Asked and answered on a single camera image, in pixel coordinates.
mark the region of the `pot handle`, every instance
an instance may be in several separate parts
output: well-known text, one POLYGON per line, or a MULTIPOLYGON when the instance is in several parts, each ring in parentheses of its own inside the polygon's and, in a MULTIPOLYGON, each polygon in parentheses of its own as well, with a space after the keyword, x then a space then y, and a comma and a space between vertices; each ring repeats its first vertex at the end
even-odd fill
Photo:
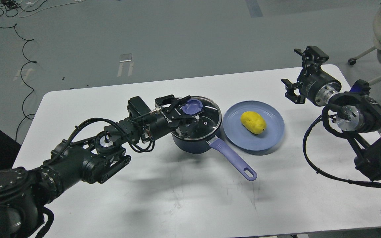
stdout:
POLYGON ((257 178, 257 172, 251 168, 236 152, 230 148, 222 139, 214 137, 207 141, 211 148, 218 150, 220 153, 233 164, 233 166, 249 181, 257 178))

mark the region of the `blue plate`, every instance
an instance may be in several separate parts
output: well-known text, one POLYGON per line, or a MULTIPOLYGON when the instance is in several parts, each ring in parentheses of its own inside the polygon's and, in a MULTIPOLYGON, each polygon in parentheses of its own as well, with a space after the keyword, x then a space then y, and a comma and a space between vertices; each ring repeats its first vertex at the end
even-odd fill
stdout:
POLYGON ((283 138, 284 121, 280 113, 269 104, 261 101, 241 101, 224 114, 223 129, 228 139, 236 146, 251 151, 262 151, 275 146, 283 138), (267 128, 263 133, 253 134, 242 125, 240 116, 246 111, 254 111, 264 118, 267 128))

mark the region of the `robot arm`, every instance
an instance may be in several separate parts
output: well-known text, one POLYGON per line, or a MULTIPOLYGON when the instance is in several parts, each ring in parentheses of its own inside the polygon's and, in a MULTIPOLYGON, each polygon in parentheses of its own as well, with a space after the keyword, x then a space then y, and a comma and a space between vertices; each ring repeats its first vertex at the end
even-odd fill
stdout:
POLYGON ((303 104, 308 98, 314 105, 324 106, 321 116, 324 128, 336 137, 348 140, 357 154, 356 169, 371 181, 381 180, 381 137, 369 145, 360 135, 381 130, 381 106, 369 96, 368 83, 358 80, 350 92, 340 93, 340 82, 321 69, 328 60, 322 50, 308 46, 304 51, 295 49, 295 52, 302 56, 303 69, 296 83, 281 80, 286 85, 285 96, 296 104, 303 104), (334 122, 342 132, 331 128, 330 110, 337 113, 334 122))
POLYGON ((126 155, 124 143, 136 152, 150 152, 160 137, 180 126, 192 127, 196 114, 180 113, 189 99, 190 96, 179 99, 174 95, 157 98, 157 108, 150 110, 140 97, 131 98, 127 107, 129 117, 119 122, 102 118, 86 120, 51 151, 51 159, 40 167, 29 171, 23 167, 0 171, 0 237, 29 237, 44 223, 43 214, 47 214, 47 224, 38 233, 38 237, 43 237, 53 219, 45 204, 79 181, 104 183, 127 166, 131 156, 126 155), (95 137, 72 142, 80 130, 99 121, 110 125, 95 137), (148 142, 148 146, 139 147, 139 141, 148 142))

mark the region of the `cooking pot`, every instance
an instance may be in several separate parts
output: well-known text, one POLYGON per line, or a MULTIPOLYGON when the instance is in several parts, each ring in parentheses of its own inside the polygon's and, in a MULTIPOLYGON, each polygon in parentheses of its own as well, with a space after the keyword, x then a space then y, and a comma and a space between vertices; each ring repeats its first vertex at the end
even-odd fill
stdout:
POLYGON ((191 128, 178 128, 171 133, 174 143, 180 149, 192 154, 201 154, 213 148, 223 154, 246 179, 254 181, 257 178, 254 169, 218 137, 222 115, 214 101, 193 96, 183 105, 181 111, 188 115, 202 112, 195 117, 196 124, 189 125, 191 128))

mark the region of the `table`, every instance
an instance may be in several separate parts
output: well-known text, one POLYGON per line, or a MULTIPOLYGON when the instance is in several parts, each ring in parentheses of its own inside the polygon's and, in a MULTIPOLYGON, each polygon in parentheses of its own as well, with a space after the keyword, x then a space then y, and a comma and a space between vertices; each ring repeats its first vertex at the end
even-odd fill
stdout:
MULTIPOLYGON (((339 69, 324 71, 349 86, 339 69)), ((285 98, 281 78, 295 82, 301 68, 275 69, 189 79, 50 92, 44 96, 15 166, 33 169, 50 157, 74 126, 91 117, 121 120, 129 98, 152 107, 157 97, 204 96, 224 114, 233 104, 258 100, 275 107, 285 136, 275 151, 252 155, 227 143, 258 173, 247 181, 220 153, 181 151, 171 136, 153 152, 132 156, 128 166, 103 185, 79 182, 47 205, 55 221, 46 237, 248 237, 381 226, 381 189, 337 182, 317 175, 302 154, 302 138, 320 114, 310 102, 285 98)), ((96 135, 92 124, 77 140, 96 135)), ((368 134, 373 140, 377 134, 368 134)), ((366 180, 354 169, 355 153, 321 126, 313 129, 307 151, 333 175, 366 180)))

